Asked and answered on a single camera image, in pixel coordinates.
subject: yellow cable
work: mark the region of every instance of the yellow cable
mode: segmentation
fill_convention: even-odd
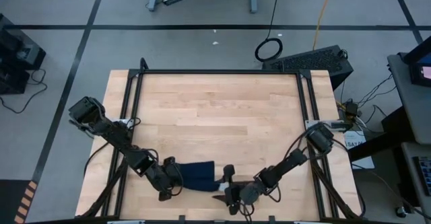
[[[322,20],[323,12],[325,11],[325,8],[326,8],[326,4],[328,4],[328,0],[325,0],[325,3],[323,4],[322,10],[321,10],[321,14],[319,15],[319,20],[317,21],[316,34],[314,35],[314,42],[312,44],[313,50],[316,48],[317,37],[319,36],[319,28],[321,26],[321,20]]]

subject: black metal frame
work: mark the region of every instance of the black metal frame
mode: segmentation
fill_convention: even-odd
[[[139,104],[139,97],[141,94],[141,87],[142,87],[142,81],[143,81],[143,75],[144,74],[257,74],[257,75],[258,74],[259,75],[261,75],[261,74],[269,74],[269,75],[286,74],[286,75],[295,75],[296,76],[296,82],[298,85],[298,95],[299,95],[300,106],[301,106],[301,111],[302,111],[302,118],[303,118],[304,127],[305,127],[305,120],[308,120],[308,112],[307,112],[306,100],[305,100],[305,96],[304,96],[304,88],[302,86],[302,76],[303,76],[306,78],[306,82],[307,82],[307,86],[308,86],[308,94],[310,96],[313,118],[315,120],[319,119],[317,102],[316,102],[316,98],[314,95],[314,88],[312,85],[311,74],[310,74],[309,70],[285,71],[284,69],[281,69],[279,71],[277,71],[277,70],[265,71],[265,70],[208,70],[208,69],[178,69],[178,70],[177,69],[148,69],[148,66],[147,66],[146,62],[144,61],[144,59],[141,59],[141,68],[140,69],[130,69],[129,70],[129,74],[127,76],[125,94],[124,94],[124,98],[123,98],[123,105],[122,105],[122,109],[121,109],[121,115],[120,115],[121,118],[125,118],[127,115],[127,106],[129,103],[129,98],[130,98],[130,93],[131,93],[131,85],[132,85],[133,79],[137,76],[137,85],[136,85],[136,90],[135,90],[135,97],[133,100],[133,107],[132,107],[132,111],[131,111],[131,118],[136,117],[137,107]],[[315,152],[312,150],[312,147],[309,147],[308,149],[311,150],[310,156],[311,157],[315,156]],[[114,150],[114,152],[112,154],[110,169],[109,169],[108,181],[110,181],[112,179],[113,173],[115,172],[115,170],[117,168],[118,157],[119,157],[119,152],[117,150]],[[323,171],[324,171],[327,179],[331,182],[331,173],[329,171],[329,164],[328,164],[327,158],[324,157],[324,158],[322,158],[321,161],[322,161]],[[310,161],[310,163],[312,165],[319,166],[319,163],[316,159],[312,159]],[[116,217],[119,217],[120,213],[121,213],[121,206],[122,206],[122,201],[123,201],[126,177],[127,177],[127,173],[125,173],[123,176],[121,176],[121,179],[120,179],[119,191],[118,191],[117,200],[115,202],[115,209],[114,209],[114,216],[116,216]],[[319,219],[320,220],[327,219],[328,217],[326,217],[326,214],[325,214],[325,204],[323,202],[320,180],[314,172],[312,173],[312,178],[313,178],[313,182],[314,182],[314,191],[316,194]],[[338,219],[339,215],[338,215],[338,211],[337,211],[337,205],[335,204],[335,201],[332,199],[331,196],[328,196],[328,197],[329,197],[329,202],[331,204],[330,207],[331,207],[331,214],[332,214],[332,217],[330,217],[330,218]],[[102,216],[108,215],[109,203],[110,203],[110,196],[106,199],[106,201],[103,205],[102,214],[101,214]],[[185,221],[185,217],[180,216],[179,221],[173,221],[173,223],[182,222],[181,220]],[[269,222],[270,223],[291,223],[289,221],[287,221],[287,222],[286,221],[276,221],[273,216],[269,217]]]

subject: wooden table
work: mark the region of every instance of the wooden table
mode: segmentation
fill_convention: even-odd
[[[111,71],[103,100],[109,118],[120,115],[126,81],[127,71]],[[328,72],[312,71],[312,82],[321,120],[338,119]],[[305,95],[311,117],[308,91]],[[144,75],[137,117],[142,123],[135,128],[133,144],[156,149],[160,159],[175,156],[179,163],[214,160],[216,179],[225,165],[234,164],[234,181],[252,180],[264,167],[277,164],[304,131],[294,75]],[[335,138],[343,142],[341,133]],[[103,143],[96,138],[92,152]],[[77,215],[105,187],[111,156],[109,145],[89,164]],[[328,162],[334,187],[359,214],[347,153],[335,145]],[[259,198],[253,221],[267,221],[270,215],[278,221],[319,220],[309,162],[287,173],[279,185],[281,202]],[[242,215],[229,215],[226,205],[211,197],[219,192],[184,189],[179,196],[159,202],[158,192],[146,178],[131,170],[124,194],[122,219],[177,220],[185,215],[187,220],[244,220]],[[114,189],[110,213],[116,196]],[[326,192],[323,197],[327,216],[331,216]]]

